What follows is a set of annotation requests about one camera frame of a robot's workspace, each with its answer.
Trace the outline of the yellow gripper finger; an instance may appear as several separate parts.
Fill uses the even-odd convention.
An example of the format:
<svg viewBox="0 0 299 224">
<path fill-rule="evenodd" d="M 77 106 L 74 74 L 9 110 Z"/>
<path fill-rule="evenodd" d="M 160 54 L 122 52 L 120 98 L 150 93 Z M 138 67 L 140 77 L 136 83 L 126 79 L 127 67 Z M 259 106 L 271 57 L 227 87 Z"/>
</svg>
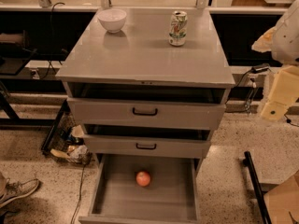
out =
<svg viewBox="0 0 299 224">
<path fill-rule="evenodd" d="M 261 111 L 261 117 L 271 121 L 280 120 L 298 99 L 299 67 L 285 65 L 274 74 L 274 81 Z"/>
<path fill-rule="evenodd" d="M 273 43 L 273 34 L 275 28 L 268 29 L 263 35 L 261 35 L 251 46 L 251 49 L 257 52 L 265 53 L 271 50 Z"/>
</svg>

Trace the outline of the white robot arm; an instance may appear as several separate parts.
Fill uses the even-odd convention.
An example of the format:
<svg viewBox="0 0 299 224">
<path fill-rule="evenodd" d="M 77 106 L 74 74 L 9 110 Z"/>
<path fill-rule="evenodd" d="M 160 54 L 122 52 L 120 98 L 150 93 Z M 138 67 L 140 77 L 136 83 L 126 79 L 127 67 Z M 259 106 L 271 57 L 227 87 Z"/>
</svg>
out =
<svg viewBox="0 0 299 224">
<path fill-rule="evenodd" d="M 299 0 L 295 0 L 276 25 L 251 46 L 258 52 L 270 51 L 272 59 L 282 63 L 274 74 L 261 117 L 281 119 L 299 98 Z"/>
</svg>

